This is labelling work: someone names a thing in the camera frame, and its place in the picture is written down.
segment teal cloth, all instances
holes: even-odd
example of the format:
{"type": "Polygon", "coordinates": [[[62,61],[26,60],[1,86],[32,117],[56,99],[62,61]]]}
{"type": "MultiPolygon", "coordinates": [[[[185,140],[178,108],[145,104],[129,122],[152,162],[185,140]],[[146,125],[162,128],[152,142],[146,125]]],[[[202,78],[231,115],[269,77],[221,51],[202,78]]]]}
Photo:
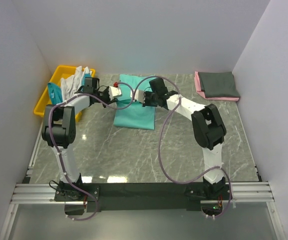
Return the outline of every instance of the teal cloth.
{"type": "MultiPolygon", "coordinates": [[[[137,84],[145,77],[131,76],[120,74],[119,80],[122,83],[129,84],[133,89],[137,84]]],[[[149,81],[153,78],[148,79],[139,86],[139,90],[149,90],[149,81]]],[[[118,98],[117,107],[122,108],[130,103],[130,89],[126,85],[119,85],[122,91],[122,96],[118,98]]],[[[152,106],[142,107],[140,102],[133,102],[128,108],[117,110],[114,125],[118,127],[128,127],[136,129],[155,129],[155,108],[152,106]]]]}
{"type": "Polygon", "coordinates": [[[52,104],[60,104],[63,102],[63,96],[62,96],[62,91],[59,86],[56,84],[49,82],[47,84],[48,87],[48,94],[50,101],[52,104]]]}

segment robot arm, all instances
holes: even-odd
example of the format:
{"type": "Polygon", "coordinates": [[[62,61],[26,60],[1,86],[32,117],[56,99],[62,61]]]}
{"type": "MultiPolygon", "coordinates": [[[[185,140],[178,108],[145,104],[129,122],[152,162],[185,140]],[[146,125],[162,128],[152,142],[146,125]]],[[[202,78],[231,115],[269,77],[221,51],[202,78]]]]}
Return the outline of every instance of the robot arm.
{"type": "MultiPolygon", "coordinates": [[[[203,150],[205,170],[221,166],[222,143],[226,128],[217,107],[213,104],[208,106],[198,104],[175,91],[168,91],[161,78],[155,78],[149,83],[152,91],[138,90],[134,99],[141,102],[143,106],[160,106],[171,111],[181,98],[181,104],[175,112],[192,121],[195,139],[203,150]]],[[[220,169],[214,169],[204,175],[204,179],[211,185],[220,182],[223,177],[224,174],[220,169]]]]}
{"type": "MultiPolygon", "coordinates": [[[[86,77],[83,92],[92,94],[98,97],[106,104],[115,102],[117,97],[121,96],[121,90],[118,87],[109,86],[103,91],[98,90],[99,79],[94,77],[86,77]]],[[[76,137],[76,123],[75,115],[77,115],[83,109],[88,108],[94,103],[98,103],[95,99],[89,96],[79,96],[71,102],[59,107],[53,114],[52,130],[55,137],[55,141],[62,153],[62,159],[66,168],[66,174],[73,183],[76,183],[80,178],[80,172],[77,168],[75,156],[73,152],[73,142],[76,137]],[[62,123],[55,123],[58,120],[62,120],[62,123]]],[[[45,117],[42,128],[42,138],[47,141],[48,145],[52,148],[56,155],[57,163],[60,169],[60,181],[68,183],[65,178],[63,169],[61,168],[58,151],[54,148],[49,135],[48,117],[51,108],[54,105],[49,104],[45,109],[45,117]]]]}

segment gray marble surface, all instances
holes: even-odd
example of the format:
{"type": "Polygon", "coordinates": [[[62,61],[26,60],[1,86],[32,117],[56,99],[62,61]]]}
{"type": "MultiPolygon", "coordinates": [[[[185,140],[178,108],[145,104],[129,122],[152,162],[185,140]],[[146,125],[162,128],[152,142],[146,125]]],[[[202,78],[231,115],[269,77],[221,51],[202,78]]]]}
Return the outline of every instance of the gray marble surface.
{"type": "MultiPolygon", "coordinates": [[[[197,103],[215,104],[227,129],[222,161],[234,182],[258,181],[256,168],[244,134],[236,103],[211,101],[195,90],[192,74],[163,75],[173,80],[181,94],[197,103]]],[[[102,85],[119,80],[118,74],[98,75],[102,85]]],[[[158,135],[168,111],[156,109],[155,130],[116,127],[115,110],[92,105],[83,111],[77,123],[74,153],[77,166],[89,182],[167,182],[157,159],[158,135]]],[[[40,140],[30,183],[45,184],[59,179],[54,153],[40,140]]],[[[162,142],[162,160],[166,171],[176,180],[186,181],[204,170],[202,149],[195,141],[191,121],[175,113],[166,127],[162,142]]]]}

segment yellow basket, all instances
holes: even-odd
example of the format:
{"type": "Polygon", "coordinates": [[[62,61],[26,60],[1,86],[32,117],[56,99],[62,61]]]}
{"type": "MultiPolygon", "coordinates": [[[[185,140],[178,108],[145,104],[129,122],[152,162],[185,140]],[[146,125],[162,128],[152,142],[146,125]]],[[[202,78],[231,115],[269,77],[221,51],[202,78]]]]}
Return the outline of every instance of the yellow basket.
{"type": "MultiPolygon", "coordinates": [[[[60,86],[60,79],[61,78],[67,79],[71,75],[74,75],[75,70],[76,70],[75,66],[59,65],[56,68],[54,75],[52,76],[52,78],[50,79],[49,82],[55,83],[58,86],[60,86]]],[[[94,69],[90,69],[90,71],[92,71],[92,77],[94,77],[96,71],[94,69]]],[[[48,104],[51,104],[51,101],[50,101],[49,94],[48,94],[48,87],[46,87],[41,98],[39,99],[37,105],[35,106],[34,114],[41,116],[43,118],[44,114],[45,114],[46,105],[48,105],[48,104]]],[[[80,112],[76,115],[75,119],[77,122],[80,120],[81,116],[82,116],[82,112],[80,112]]]]}

